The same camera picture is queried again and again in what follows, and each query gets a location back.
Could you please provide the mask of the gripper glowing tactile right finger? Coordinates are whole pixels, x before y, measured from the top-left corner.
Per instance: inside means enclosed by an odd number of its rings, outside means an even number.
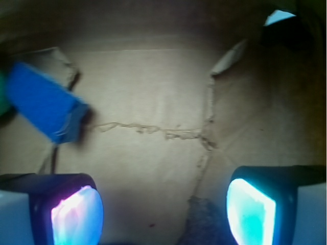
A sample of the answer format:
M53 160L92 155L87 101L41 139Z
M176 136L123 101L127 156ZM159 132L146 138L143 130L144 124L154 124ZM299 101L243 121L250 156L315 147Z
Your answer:
M237 244L326 244L326 167L238 167L226 211Z

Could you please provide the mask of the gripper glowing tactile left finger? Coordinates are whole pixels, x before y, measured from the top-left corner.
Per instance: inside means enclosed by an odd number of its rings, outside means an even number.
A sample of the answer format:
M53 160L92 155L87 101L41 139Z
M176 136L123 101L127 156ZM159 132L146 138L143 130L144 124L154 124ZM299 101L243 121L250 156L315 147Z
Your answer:
M103 223L87 174L1 175L1 244L99 244Z

